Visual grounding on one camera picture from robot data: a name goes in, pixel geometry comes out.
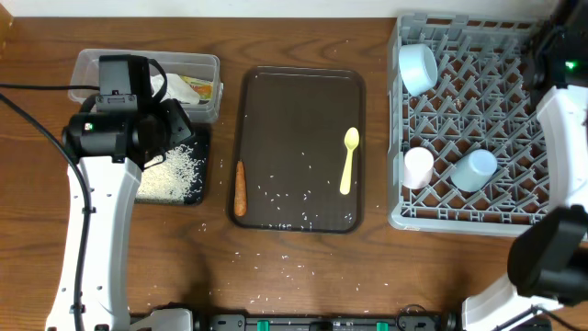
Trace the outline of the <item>orange carrot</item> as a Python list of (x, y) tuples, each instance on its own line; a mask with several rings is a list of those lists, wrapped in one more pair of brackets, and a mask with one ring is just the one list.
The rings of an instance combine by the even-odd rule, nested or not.
[(247, 189), (242, 161), (238, 161), (236, 165), (233, 210), (238, 217), (244, 216), (247, 212)]

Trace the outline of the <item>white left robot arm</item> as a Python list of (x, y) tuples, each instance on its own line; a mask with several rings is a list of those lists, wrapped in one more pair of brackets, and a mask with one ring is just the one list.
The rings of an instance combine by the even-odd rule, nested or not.
[(130, 219), (145, 164), (190, 140), (193, 129), (174, 99), (139, 107), (79, 112), (63, 130), (73, 154), (70, 212), (59, 288), (48, 330), (189, 330), (186, 309), (130, 317), (127, 259)]

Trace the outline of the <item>white paper napkin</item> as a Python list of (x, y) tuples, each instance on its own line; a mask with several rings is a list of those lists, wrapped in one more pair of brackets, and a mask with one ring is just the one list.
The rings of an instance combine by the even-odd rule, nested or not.
[[(197, 105), (200, 95), (186, 83), (178, 74), (166, 74), (167, 88), (163, 100), (174, 98), (181, 104)], [(153, 96), (163, 87), (164, 78), (161, 74), (151, 77)]]

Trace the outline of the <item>colourful snack wrapper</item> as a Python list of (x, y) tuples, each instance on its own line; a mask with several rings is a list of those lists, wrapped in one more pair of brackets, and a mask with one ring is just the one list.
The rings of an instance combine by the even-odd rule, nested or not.
[(212, 81), (184, 75), (181, 75), (180, 78), (199, 95), (200, 104), (207, 103), (212, 99), (214, 87)]

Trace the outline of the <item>pink plastic cup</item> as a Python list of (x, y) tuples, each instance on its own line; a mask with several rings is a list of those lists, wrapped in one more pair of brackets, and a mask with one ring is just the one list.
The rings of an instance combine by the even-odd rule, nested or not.
[(409, 189), (426, 187), (433, 175), (434, 157), (423, 147), (410, 149), (403, 157), (402, 184)]

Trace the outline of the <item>yellow plastic spoon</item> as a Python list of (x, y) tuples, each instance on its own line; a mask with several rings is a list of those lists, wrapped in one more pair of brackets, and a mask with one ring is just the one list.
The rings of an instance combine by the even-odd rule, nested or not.
[(346, 149), (345, 164), (342, 172), (339, 191), (342, 195), (347, 195), (351, 188), (353, 154), (360, 141), (359, 131), (356, 127), (347, 130), (344, 137), (344, 146)]

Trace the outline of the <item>light blue cup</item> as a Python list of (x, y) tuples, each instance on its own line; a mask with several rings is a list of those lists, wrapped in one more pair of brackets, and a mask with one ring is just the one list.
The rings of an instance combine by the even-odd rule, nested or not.
[(474, 150), (455, 164), (450, 176), (453, 184), (460, 190), (475, 192), (481, 190), (497, 170), (496, 157), (484, 149)]

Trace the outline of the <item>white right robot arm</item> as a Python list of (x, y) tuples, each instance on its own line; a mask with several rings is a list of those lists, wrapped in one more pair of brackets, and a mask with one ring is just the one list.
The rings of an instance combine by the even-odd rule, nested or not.
[(506, 273), (466, 299), (449, 330), (513, 330), (587, 299), (587, 0), (560, 2), (526, 61), (547, 147), (549, 212), (514, 240)]

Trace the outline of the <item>light blue rice bowl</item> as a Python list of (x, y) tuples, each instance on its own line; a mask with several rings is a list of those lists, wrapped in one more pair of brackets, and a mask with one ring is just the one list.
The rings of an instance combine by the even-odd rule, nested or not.
[(401, 46), (399, 68), (403, 84), (413, 97), (420, 96), (436, 85), (438, 71), (435, 56), (425, 44)]

